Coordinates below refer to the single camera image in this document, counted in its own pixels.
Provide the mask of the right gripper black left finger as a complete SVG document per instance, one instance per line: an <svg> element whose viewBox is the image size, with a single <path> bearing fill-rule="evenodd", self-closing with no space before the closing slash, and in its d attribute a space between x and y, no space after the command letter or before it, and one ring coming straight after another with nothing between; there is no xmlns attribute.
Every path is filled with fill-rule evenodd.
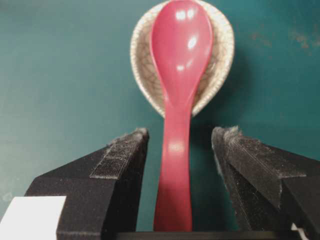
<svg viewBox="0 0 320 240"><path fill-rule="evenodd" d="M36 177L25 195L65 197L55 232L59 240L109 240L134 232L148 141L148 130L137 128Z"/></svg>

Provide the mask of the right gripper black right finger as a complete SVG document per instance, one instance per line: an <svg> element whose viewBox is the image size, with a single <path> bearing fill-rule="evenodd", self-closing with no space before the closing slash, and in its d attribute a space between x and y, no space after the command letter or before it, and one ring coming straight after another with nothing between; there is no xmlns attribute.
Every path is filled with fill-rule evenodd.
<svg viewBox="0 0 320 240"><path fill-rule="evenodd" d="M258 139L237 126L215 127L211 145L218 173L242 231L287 231L320 237L320 163Z"/></svg>

